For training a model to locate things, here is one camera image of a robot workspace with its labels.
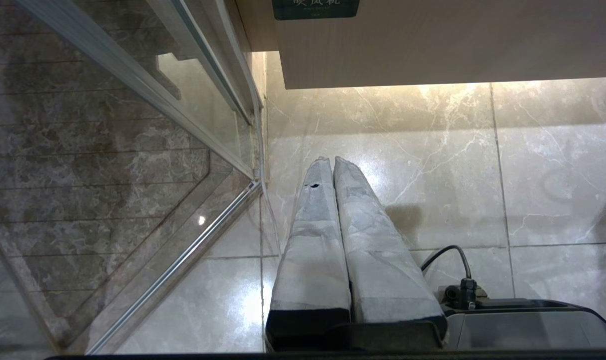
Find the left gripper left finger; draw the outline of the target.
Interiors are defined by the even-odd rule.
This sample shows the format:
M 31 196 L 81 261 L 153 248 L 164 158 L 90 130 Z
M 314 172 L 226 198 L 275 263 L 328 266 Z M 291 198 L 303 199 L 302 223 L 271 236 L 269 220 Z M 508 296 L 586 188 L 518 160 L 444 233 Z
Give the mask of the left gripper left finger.
M 266 346 L 319 350 L 325 335 L 351 322 L 352 296 L 330 160 L 310 164 L 274 281 Z

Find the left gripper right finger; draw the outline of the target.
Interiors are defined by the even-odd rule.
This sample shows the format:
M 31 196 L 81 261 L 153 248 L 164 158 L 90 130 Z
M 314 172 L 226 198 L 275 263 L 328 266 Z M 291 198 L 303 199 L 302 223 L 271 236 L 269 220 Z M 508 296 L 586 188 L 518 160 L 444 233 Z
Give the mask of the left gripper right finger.
M 424 320 L 445 337 L 448 323 L 440 303 L 364 173 L 353 162 L 337 158 L 333 184 L 355 320 Z

